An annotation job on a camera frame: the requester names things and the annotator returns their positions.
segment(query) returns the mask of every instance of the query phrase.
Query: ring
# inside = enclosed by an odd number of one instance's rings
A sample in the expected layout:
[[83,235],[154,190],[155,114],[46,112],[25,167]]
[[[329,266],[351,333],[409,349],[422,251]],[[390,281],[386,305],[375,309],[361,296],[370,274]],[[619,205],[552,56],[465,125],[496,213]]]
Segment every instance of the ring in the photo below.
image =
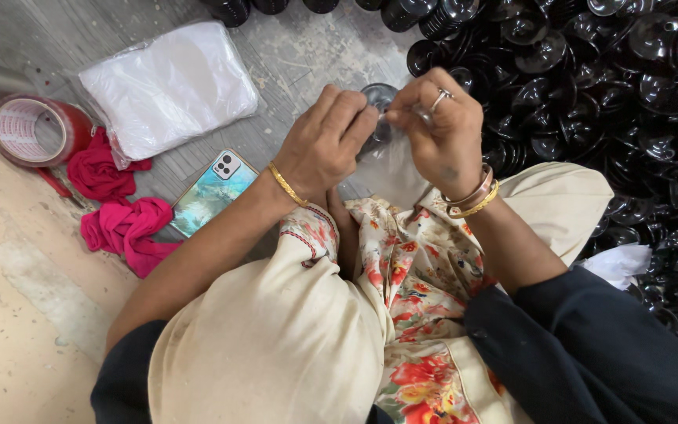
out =
[[438,99],[436,99],[435,102],[433,102],[433,106],[431,106],[430,112],[431,115],[433,115],[433,112],[436,111],[436,107],[438,106],[438,102],[440,102],[443,99],[454,99],[454,96],[448,92],[445,88],[438,88]]

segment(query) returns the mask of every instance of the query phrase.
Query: white plastic bag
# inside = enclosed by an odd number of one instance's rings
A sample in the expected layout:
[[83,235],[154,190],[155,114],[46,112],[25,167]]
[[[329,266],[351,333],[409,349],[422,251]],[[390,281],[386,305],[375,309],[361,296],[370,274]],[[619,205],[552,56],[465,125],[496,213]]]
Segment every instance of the white plastic bag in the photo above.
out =
[[224,25],[179,27],[78,72],[117,167],[252,115],[258,90]]
[[632,243],[605,250],[576,265],[603,278],[619,290],[626,290],[633,281],[632,275],[645,274],[652,253],[650,247]]

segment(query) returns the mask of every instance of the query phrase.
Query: clear plastic bag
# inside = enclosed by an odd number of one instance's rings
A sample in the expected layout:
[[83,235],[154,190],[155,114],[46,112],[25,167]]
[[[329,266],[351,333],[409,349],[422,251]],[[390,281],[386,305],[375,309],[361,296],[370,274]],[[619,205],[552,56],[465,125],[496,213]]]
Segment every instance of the clear plastic bag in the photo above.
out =
[[430,183],[420,175],[412,160],[410,139],[398,128],[383,126],[383,117],[377,127],[390,134],[368,139],[357,155],[354,180],[373,194],[401,210],[409,210],[423,197]]
[[106,124],[117,168],[264,107],[224,24],[196,22],[77,72]]

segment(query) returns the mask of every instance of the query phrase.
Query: packing tape roll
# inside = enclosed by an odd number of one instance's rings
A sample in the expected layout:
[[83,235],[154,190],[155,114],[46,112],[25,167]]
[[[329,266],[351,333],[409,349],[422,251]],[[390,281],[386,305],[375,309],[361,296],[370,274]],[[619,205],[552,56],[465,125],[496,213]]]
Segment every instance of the packing tape roll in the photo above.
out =
[[[47,152],[36,138],[35,122],[46,112],[62,130],[61,145]],[[68,161],[90,144],[93,122],[78,108],[30,94],[0,100],[0,152],[15,164],[41,168]]]

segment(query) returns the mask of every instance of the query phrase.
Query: smartphone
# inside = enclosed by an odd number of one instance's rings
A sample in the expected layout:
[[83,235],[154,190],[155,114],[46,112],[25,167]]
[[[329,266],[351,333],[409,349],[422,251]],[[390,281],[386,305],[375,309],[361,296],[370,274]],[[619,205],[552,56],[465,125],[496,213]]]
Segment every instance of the smartphone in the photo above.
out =
[[172,206],[172,227],[190,237],[229,206],[258,177],[234,150],[225,149]]

